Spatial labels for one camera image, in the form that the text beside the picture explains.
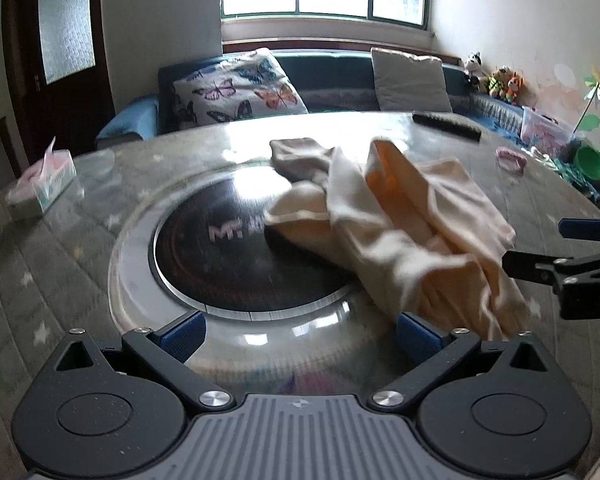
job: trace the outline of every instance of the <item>green window frame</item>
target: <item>green window frame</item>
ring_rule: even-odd
[[[424,8],[422,11],[422,24],[404,22],[401,20],[392,20],[391,18],[380,18],[373,15],[374,0],[368,0],[366,8],[366,16],[352,14],[334,14],[332,12],[300,12],[300,0],[296,0],[296,10],[287,12],[245,12],[242,14],[226,14],[224,12],[224,0],[220,0],[222,18],[245,18],[250,16],[323,16],[331,18],[354,18],[358,20],[368,20],[370,22],[394,23],[405,27],[419,28],[427,30],[429,25],[429,0],[424,0]]]

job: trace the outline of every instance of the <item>gray gripper base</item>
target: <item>gray gripper base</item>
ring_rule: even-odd
[[[34,480],[44,477],[33,475]],[[134,480],[460,480],[416,440],[405,420],[354,396],[250,395],[202,415],[178,448]],[[572,477],[562,476],[561,480]]]

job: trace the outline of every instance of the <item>sofa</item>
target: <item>sofa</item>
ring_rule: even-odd
[[[309,112],[379,110],[369,52],[306,49],[273,50],[272,53],[298,90]],[[147,140],[177,131],[172,83],[205,66],[235,56],[239,54],[161,68],[158,70],[158,95],[143,96],[129,103],[100,131],[96,138],[97,148],[109,148],[131,140]],[[521,110],[470,92],[471,87],[467,86],[464,72],[459,66],[443,64],[443,72],[446,92],[456,113],[481,122],[484,110],[475,113],[472,103],[482,102],[483,108],[490,109],[490,116],[503,119],[505,124],[510,125],[512,133],[520,130]]]

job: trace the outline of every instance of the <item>sofa backrest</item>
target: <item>sofa backrest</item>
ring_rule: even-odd
[[[353,50],[314,50],[293,49],[273,50],[280,66],[300,94],[305,91],[327,89],[374,90],[374,69],[370,52]],[[163,67],[158,70],[159,88],[159,128],[162,133],[178,129],[178,121],[173,112],[171,84],[178,79],[240,54],[225,54],[202,60],[188,61]],[[446,92],[449,95],[466,95],[468,88],[464,72],[459,66],[443,63]]]

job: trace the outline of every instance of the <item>orange plush toy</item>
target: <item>orange plush toy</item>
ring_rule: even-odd
[[[518,92],[522,89],[522,85],[524,84],[524,80],[522,76],[519,76],[517,73],[513,73],[511,79],[509,79],[509,83],[507,84],[507,94],[505,95],[505,101],[511,105],[517,105]]]

